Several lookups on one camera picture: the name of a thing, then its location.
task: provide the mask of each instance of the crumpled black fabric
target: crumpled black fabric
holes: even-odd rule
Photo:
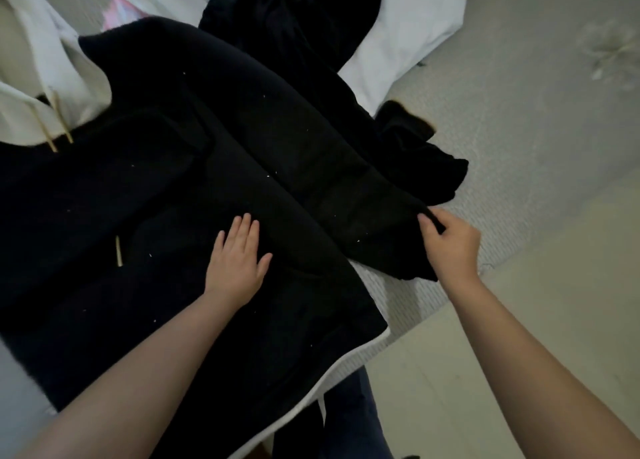
[[[274,254],[264,286],[154,453],[227,457],[386,329],[345,255],[435,278],[416,220],[428,210],[282,78],[202,30],[148,18],[80,44],[111,107],[60,154],[0,145],[0,333],[63,408],[202,293],[217,232],[251,212],[260,254]]]
[[[381,0],[210,0],[200,28],[284,78],[389,181],[427,205],[451,200],[468,162],[428,140],[435,130],[397,103],[376,120],[337,72],[373,26]]]

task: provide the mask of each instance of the beige drawstring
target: beige drawstring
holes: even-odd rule
[[[31,109],[31,112],[33,113],[36,120],[38,121],[38,124],[40,124],[40,129],[44,133],[44,137],[47,139],[47,143],[49,144],[49,147],[54,153],[57,153],[58,148],[56,148],[56,145],[53,142],[53,138],[51,137],[51,134],[49,134],[49,131],[47,130],[47,126],[44,125],[44,123],[42,122],[42,119],[40,119],[40,116],[38,116],[38,110],[33,105],[30,105],[30,104],[27,104],[27,105]]]
[[[122,267],[122,252],[120,252],[120,235],[116,235],[116,262]]]
[[[58,93],[56,91],[51,91],[51,92],[53,93],[53,100],[51,102],[53,106],[53,112],[56,113],[56,117],[58,117],[58,122],[60,123],[63,130],[65,131],[69,144],[73,144],[74,139],[71,137],[71,132],[69,132],[69,127],[65,122],[65,119],[62,117],[62,114],[60,113],[60,100],[58,99]]]

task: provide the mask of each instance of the finger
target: finger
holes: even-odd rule
[[[272,253],[265,253],[262,256],[262,259],[260,259],[260,262],[258,262],[258,280],[260,281],[260,284],[262,284],[262,279],[264,278],[265,275],[267,275],[267,271],[269,270],[269,263],[271,262],[271,258],[273,257]]]
[[[422,240],[424,240],[425,245],[427,240],[434,237],[440,237],[438,230],[436,229],[436,225],[433,224],[427,215],[420,213],[418,215],[418,222],[420,223],[420,232],[422,233]]]
[[[238,229],[240,228],[240,223],[242,222],[241,217],[235,217],[233,223],[231,224],[231,228],[229,229],[229,233],[227,235],[227,241],[225,242],[225,248],[231,248],[236,241],[236,235],[238,233]]]
[[[216,237],[216,243],[213,244],[213,252],[211,253],[211,257],[214,255],[218,255],[222,252],[222,248],[225,246],[225,231],[220,230],[218,232],[218,236]]]
[[[249,228],[251,227],[251,215],[249,213],[244,213],[244,217],[242,217],[242,223],[240,223],[240,228],[238,229],[238,233],[236,235],[236,241],[234,242],[234,248],[238,248],[244,252],[244,247],[246,245],[246,238],[249,236]]]
[[[258,222],[258,220],[254,220],[251,223],[251,228],[249,229],[249,235],[246,238],[246,247],[244,247],[244,251],[246,253],[252,253],[253,255],[258,253],[259,240],[260,240],[260,222]]]
[[[429,207],[429,210],[431,210],[431,212],[435,215],[435,217],[446,228],[449,228],[452,225],[455,225],[456,223],[459,223],[462,221],[453,213],[450,213],[447,210],[444,210],[444,208],[438,208],[437,206],[433,206],[433,207]]]

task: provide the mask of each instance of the beige floor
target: beige floor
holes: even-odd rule
[[[484,280],[640,435],[640,168]],[[367,368],[397,458],[522,457],[451,304]]]

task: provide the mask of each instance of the blue jeans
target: blue jeans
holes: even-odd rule
[[[364,367],[324,394],[276,432],[273,459],[393,459],[378,420]]]

